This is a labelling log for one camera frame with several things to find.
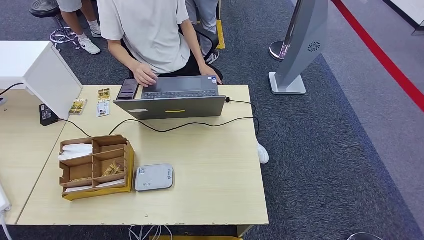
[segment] blue carpet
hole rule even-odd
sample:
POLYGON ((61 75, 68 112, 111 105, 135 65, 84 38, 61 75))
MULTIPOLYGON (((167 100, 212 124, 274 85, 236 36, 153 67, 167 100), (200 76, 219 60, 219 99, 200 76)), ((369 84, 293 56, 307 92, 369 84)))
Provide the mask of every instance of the blue carpet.
MULTIPOLYGON (((0 40, 34 39, 32 32, 38 40, 47 38, 52 28, 47 19, 37 20, 30 32, 19 28, 34 20, 27 13, 17 14, 27 4, 16 0, 6 6, 10 11, 3 9, 9 25, 0 23, 0 40), (12 27, 13 36, 3 35, 12 27)), ((254 227, 245 239, 345 240, 356 232, 370 232, 386 240, 424 240, 322 56, 302 74, 307 94, 271 94, 267 76, 278 62, 267 49, 283 38, 292 11, 289 0, 227 0, 222 6, 226 49, 214 65, 226 84, 249 85, 260 119, 258 140, 270 155, 269 163, 261 167, 269 225, 254 227)), ((128 71, 107 52, 105 40, 93 42, 101 54, 91 56, 71 45, 63 46, 61 54, 83 84, 122 83, 128 71)), ((128 238, 125 226, 11 226, 10 230, 15 239, 128 238)), ((235 234, 227 226, 172 230, 235 234)))

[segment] sneaker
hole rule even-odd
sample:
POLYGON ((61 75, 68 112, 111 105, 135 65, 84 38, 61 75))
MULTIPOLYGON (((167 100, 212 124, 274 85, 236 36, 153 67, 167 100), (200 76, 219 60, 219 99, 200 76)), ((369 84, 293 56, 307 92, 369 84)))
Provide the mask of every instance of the sneaker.
POLYGON ((257 153, 259 154, 259 162, 266 164, 270 160, 267 150, 259 142, 257 143, 257 153))
POLYGON ((91 28, 91 35, 93 36, 93 38, 101 38, 102 37, 102 32, 100 30, 100 26, 96 26, 91 28))
POLYGON ((87 38, 83 38, 82 40, 79 39, 78 42, 81 48, 87 51, 89 54, 95 55, 100 53, 100 48, 94 45, 94 43, 90 40, 90 38, 87 37, 87 38))
POLYGON ((207 64, 213 64, 220 57, 220 52, 218 50, 214 50, 210 57, 206 60, 207 64))

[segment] black power adapter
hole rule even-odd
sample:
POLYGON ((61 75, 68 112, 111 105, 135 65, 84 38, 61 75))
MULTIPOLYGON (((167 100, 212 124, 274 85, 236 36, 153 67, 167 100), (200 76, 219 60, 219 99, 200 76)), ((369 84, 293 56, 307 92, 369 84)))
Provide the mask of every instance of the black power adapter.
POLYGON ((59 122, 58 116, 46 104, 41 104, 39 106, 39 111, 40 124, 44 127, 59 122))

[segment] shorts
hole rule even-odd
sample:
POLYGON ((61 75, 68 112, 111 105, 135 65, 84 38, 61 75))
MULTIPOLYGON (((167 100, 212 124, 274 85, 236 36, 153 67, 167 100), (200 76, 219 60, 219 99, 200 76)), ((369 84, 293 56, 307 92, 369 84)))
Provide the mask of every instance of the shorts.
POLYGON ((83 7, 81 0, 57 0, 57 4, 60 10, 66 13, 76 12, 83 7))

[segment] red stripe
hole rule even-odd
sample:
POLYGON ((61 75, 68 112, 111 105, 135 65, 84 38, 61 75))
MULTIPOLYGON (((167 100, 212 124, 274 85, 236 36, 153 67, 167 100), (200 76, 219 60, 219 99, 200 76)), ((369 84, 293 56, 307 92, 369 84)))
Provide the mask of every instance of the red stripe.
POLYGON ((369 50, 374 54, 386 71, 396 80, 399 86, 405 91, 412 101, 424 112, 424 94, 405 76, 396 64, 387 56, 381 47, 374 41, 368 32, 361 26, 358 20, 352 15, 341 0, 332 0, 343 17, 359 35, 369 50))

